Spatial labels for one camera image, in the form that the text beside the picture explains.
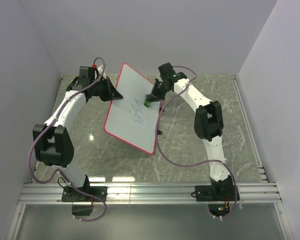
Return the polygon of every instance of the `handwriting on whiteboard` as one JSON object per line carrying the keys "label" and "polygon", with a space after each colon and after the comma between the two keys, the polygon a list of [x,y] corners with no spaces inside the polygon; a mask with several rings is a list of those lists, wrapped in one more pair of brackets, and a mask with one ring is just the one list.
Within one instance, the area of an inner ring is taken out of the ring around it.
{"label": "handwriting on whiteboard", "polygon": [[131,116],[131,119],[141,125],[143,125],[143,112],[141,110],[141,106],[143,105],[142,102],[140,102],[138,99],[136,99],[134,97],[134,101],[135,103],[134,104],[131,104],[131,107],[132,109],[129,110],[129,113],[130,113],[130,116]]}

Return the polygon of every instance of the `metal frame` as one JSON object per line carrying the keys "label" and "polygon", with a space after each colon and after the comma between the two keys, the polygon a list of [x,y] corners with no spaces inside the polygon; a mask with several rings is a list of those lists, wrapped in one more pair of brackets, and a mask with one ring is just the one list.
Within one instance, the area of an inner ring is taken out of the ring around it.
{"label": "metal frame", "polygon": [[[241,112],[244,118],[246,128],[261,182],[256,183],[238,183],[240,194],[239,207],[245,204],[273,203],[277,217],[282,229],[284,239],[293,240],[292,231],[286,217],[279,190],[275,183],[269,183],[264,167],[262,165],[256,142],[253,137],[252,129],[249,124],[247,113],[239,92],[237,78],[232,76],[233,85],[238,97]],[[92,186],[107,186],[108,194],[107,204],[206,204],[209,202],[196,202],[195,198],[190,196],[194,192],[196,185],[210,185],[209,182],[163,182],[163,183],[92,183]],[[25,184],[22,188],[20,198],[15,210],[15,214],[8,232],[7,239],[15,240],[22,222],[26,205],[66,205],[78,204],[71,202],[61,202],[63,189],[56,183]],[[79,204],[90,204],[89,202],[80,202]]]}

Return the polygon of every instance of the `marble tabletop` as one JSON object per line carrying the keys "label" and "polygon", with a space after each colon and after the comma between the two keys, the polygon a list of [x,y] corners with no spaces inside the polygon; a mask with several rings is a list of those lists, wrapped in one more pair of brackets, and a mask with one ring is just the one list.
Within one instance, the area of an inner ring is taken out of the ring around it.
{"label": "marble tabletop", "polygon": [[[118,74],[108,74],[115,85]],[[157,74],[145,74],[153,80]],[[66,87],[75,78],[65,75],[55,101],[54,110],[64,98]],[[227,165],[237,182],[259,182],[257,161],[242,114],[234,82],[230,75],[200,74],[193,85],[206,97],[222,106],[224,129],[222,144]],[[166,99],[175,93],[169,92]],[[178,167],[168,163],[156,149],[153,155],[138,150],[105,133],[103,126],[110,102],[99,97],[88,101],[68,130],[74,146],[74,158],[93,181],[98,182],[207,182],[209,165]],[[172,161],[197,163],[207,159],[202,141],[194,131],[195,113],[179,97],[163,113],[160,120],[159,144]],[[35,175],[42,180],[52,173],[51,167],[39,162]]]}

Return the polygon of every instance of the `gray wall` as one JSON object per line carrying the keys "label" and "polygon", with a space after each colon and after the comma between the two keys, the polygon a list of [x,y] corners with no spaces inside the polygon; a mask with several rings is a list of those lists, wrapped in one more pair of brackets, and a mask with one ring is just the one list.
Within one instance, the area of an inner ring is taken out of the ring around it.
{"label": "gray wall", "polygon": [[300,240],[300,0],[279,0],[239,73],[267,175]]}
{"label": "gray wall", "polygon": [[104,57],[156,73],[166,62],[238,74],[276,0],[20,0],[63,74]]}
{"label": "gray wall", "polygon": [[29,180],[32,127],[51,114],[59,78],[21,4],[0,0],[0,240]]}

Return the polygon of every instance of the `gray floor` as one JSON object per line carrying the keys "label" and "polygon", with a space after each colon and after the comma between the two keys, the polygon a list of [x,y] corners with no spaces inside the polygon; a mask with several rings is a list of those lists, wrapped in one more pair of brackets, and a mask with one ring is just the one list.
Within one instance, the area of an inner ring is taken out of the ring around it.
{"label": "gray floor", "polygon": [[[54,109],[61,103],[66,87],[74,79],[67,75],[61,82]],[[115,84],[118,74],[109,74]],[[157,75],[147,74],[149,80]],[[222,144],[226,163],[237,182],[259,182],[261,180],[253,147],[250,142],[240,103],[230,75],[201,74],[193,85],[206,97],[222,105],[224,130]],[[166,99],[174,95],[169,92]],[[74,161],[97,181],[136,182],[187,182],[208,181],[209,166],[191,168],[176,167],[168,163],[156,150],[146,154],[110,135],[103,130],[109,102],[98,97],[89,100],[74,120],[69,134],[74,145]],[[167,107],[160,121],[159,143],[166,155],[180,164],[196,163],[207,159],[202,141],[194,132],[193,110],[178,98]],[[41,162],[36,176],[46,179],[51,174]]]}
{"label": "gray floor", "polygon": [[[102,211],[100,205],[96,212]],[[273,204],[244,204],[213,220],[204,204],[109,205],[95,222],[72,219],[69,205],[28,205],[18,240],[283,240]]]}

